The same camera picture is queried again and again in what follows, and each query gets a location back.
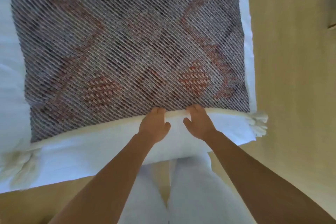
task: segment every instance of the gray woven textile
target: gray woven textile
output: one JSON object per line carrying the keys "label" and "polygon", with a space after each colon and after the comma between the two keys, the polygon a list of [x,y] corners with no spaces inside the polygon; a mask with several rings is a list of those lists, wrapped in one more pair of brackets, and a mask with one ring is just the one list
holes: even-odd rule
{"label": "gray woven textile", "polygon": [[11,0],[31,141],[191,103],[248,112],[239,0]]}

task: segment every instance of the floor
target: floor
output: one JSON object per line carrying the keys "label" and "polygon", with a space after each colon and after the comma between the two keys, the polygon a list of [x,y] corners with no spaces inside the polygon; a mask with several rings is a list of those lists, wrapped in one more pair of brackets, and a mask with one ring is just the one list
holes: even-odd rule
{"label": "floor", "polygon": [[[250,0],[266,137],[242,148],[336,218],[336,22],[332,0]],[[211,154],[213,170],[228,178]],[[155,165],[164,198],[167,163]],[[1,224],[47,223],[90,178],[0,194]]]}

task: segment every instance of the person's right hand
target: person's right hand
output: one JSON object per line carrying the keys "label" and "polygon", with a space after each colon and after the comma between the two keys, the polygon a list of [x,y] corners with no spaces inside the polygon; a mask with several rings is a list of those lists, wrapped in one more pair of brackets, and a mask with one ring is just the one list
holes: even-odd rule
{"label": "person's right hand", "polygon": [[207,134],[216,132],[210,117],[199,104],[188,106],[186,110],[190,112],[191,121],[188,118],[184,118],[183,123],[194,137],[205,140]]}

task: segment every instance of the white pants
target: white pants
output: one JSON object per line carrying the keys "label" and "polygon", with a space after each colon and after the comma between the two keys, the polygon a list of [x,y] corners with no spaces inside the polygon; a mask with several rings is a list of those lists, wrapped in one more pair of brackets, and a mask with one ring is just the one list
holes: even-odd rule
{"label": "white pants", "polygon": [[211,170],[208,154],[177,160],[168,209],[149,169],[141,167],[120,224],[254,223],[241,198]]}

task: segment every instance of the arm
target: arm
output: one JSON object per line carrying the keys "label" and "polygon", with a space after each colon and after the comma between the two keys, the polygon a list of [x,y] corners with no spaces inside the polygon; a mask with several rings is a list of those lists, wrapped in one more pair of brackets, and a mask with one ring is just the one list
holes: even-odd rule
{"label": "arm", "polygon": [[50,224],[115,224],[120,218],[137,173],[153,145],[170,129],[163,108],[143,119],[139,133],[50,222]]}
{"label": "arm", "polygon": [[183,120],[186,128],[213,150],[258,224],[336,223],[295,186],[216,131],[203,107],[192,105],[187,110],[191,121]]}

